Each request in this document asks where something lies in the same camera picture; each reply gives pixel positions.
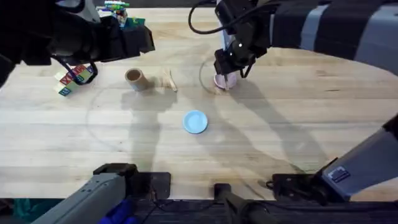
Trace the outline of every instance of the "wood grain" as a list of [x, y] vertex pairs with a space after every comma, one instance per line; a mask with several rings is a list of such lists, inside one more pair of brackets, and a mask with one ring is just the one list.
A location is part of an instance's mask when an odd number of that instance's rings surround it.
[[[99, 63], [92, 84], [69, 97], [53, 90], [62, 68], [18, 66], [0, 90], [0, 198], [67, 197], [107, 162], [172, 174], [172, 198], [211, 198], [228, 182], [245, 198], [272, 199], [257, 182], [277, 172], [315, 172], [379, 129], [398, 111], [398, 78], [378, 68], [303, 50], [270, 49], [247, 80], [224, 92], [213, 83], [221, 37], [196, 35], [188, 9], [129, 9], [146, 18], [156, 51]], [[198, 9], [198, 29], [218, 26]], [[156, 88], [135, 93], [126, 70]], [[174, 93], [163, 75], [170, 68]], [[202, 110], [208, 129], [182, 128]], [[394, 200], [398, 180], [354, 200]]]

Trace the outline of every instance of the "gray panel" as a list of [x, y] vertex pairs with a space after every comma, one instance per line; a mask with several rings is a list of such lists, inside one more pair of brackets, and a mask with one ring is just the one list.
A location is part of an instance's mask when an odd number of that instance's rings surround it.
[[370, 18], [355, 61], [398, 75], [398, 4], [381, 6]]
[[329, 5], [318, 6], [313, 9], [304, 22], [303, 29], [301, 31], [301, 44], [300, 48], [305, 50], [314, 50], [315, 39], [317, 38], [319, 20], [323, 14], [323, 11]]
[[82, 188], [33, 224], [97, 224], [126, 196], [126, 181], [117, 174], [94, 175]]
[[330, 164], [323, 180], [342, 197], [398, 176], [398, 140], [381, 129]]

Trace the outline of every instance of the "colorful block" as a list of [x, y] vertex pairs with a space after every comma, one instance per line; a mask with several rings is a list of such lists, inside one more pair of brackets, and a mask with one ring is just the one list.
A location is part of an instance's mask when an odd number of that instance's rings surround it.
[[62, 96], [67, 96], [69, 93], [72, 91], [69, 90], [64, 84], [58, 83], [57, 86], [54, 87], [54, 90], [57, 91], [57, 93], [61, 94]]
[[[93, 68], [91, 66], [86, 68], [84, 65], [78, 65], [72, 70], [80, 82], [84, 82], [85, 80], [89, 79], [89, 77], [91, 77], [93, 74]], [[67, 96], [73, 90], [76, 90], [79, 87], [79, 85], [73, 81], [73, 78], [69, 72], [66, 74], [63, 72], [58, 72], [55, 75], [55, 78], [59, 81], [58, 85], [55, 87], [55, 90], [63, 96]]]

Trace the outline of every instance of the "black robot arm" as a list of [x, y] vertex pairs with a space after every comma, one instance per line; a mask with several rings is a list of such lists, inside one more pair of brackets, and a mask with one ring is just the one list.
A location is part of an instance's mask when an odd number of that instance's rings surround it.
[[231, 41], [216, 51], [217, 73], [251, 65], [269, 47], [305, 49], [398, 74], [394, 1], [222, 0], [216, 15]]
[[50, 58], [55, 58], [68, 68], [67, 64], [110, 62], [155, 50], [146, 26], [121, 29], [112, 16], [100, 19], [91, 0], [80, 0], [75, 7], [62, 7], [58, 2], [0, 1], [0, 87], [21, 61], [50, 65]]

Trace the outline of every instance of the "black cable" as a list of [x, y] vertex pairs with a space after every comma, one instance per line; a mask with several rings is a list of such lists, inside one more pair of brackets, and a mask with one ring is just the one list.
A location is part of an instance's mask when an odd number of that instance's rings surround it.
[[64, 11], [70, 12], [70, 13], [79, 13], [84, 8], [86, 7], [86, 1], [85, 0], [80, 0], [79, 4], [75, 7], [66, 7], [66, 6], [60, 6], [58, 4], [55, 4], [57, 8], [62, 9]]
[[[170, 205], [171, 203], [174, 203], [174, 201], [165, 204], [165, 206], [168, 206], [168, 205]], [[148, 214], [145, 216], [145, 218], [141, 221], [140, 224], [144, 224], [144, 223], [147, 221], [147, 219], [150, 217], [150, 215], [156, 210], [156, 208], [158, 208], [158, 206], [154, 206], [154, 207], [148, 212]]]
[[166, 210], [164, 208], [162, 208], [158, 203], [153, 202], [154, 205], [161, 211], [163, 212], [172, 212], [172, 213], [196, 213], [196, 212], [204, 212], [205, 210], [208, 210], [209, 208], [211, 208], [214, 205], [217, 205], [217, 203], [215, 202], [211, 202], [209, 205], [206, 205], [202, 208], [196, 209], [196, 210]]
[[199, 6], [202, 6], [202, 5], [205, 5], [205, 4], [209, 4], [209, 3], [214, 3], [214, 2], [215, 2], [215, 0], [201, 0], [200, 2], [197, 2], [196, 4], [194, 4], [194, 5], [192, 6], [191, 11], [189, 12], [189, 15], [188, 15], [188, 25], [189, 25], [189, 28], [190, 28], [194, 33], [203, 34], [203, 35], [205, 35], [205, 34], [215, 34], [215, 33], [219, 32], [219, 31], [222, 31], [222, 30], [225, 30], [225, 29], [227, 29], [227, 28], [230, 28], [231, 26], [233, 26], [233, 25], [235, 25], [235, 24], [241, 22], [243, 19], [245, 19], [245, 18], [248, 17], [248, 16], [253, 16], [253, 15], [255, 15], [255, 14], [257, 13], [257, 11], [259, 11], [260, 9], [268, 9], [268, 10], [271, 10], [271, 9], [274, 9], [275, 6], [278, 6], [278, 5], [279, 5], [279, 3], [272, 3], [272, 4], [267, 4], [267, 3], [266, 3], [266, 4], [263, 4], [263, 5], [259, 6], [259, 7], [254, 7], [254, 8], [252, 8], [252, 9], [248, 10], [247, 12], [245, 12], [244, 14], [240, 15], [238, 18], [236, 18], [236, 19], [232, 20], [231, 22], [227, 23], [226, 25], [223, 25], [223, 26], [221, 26], [221, 27], [219, 27], [219, 28], [215, 28], [215, 29], [212, 29], [212, 30], [205, 30], [205, 31], [203, 31], [203, 30], [197, 30], [197, 29], [195, 29], [195, 28], [192, 26], [192, 14], [193, 14], [194, 10], [195, 10], [197, 7], [199, 7]]

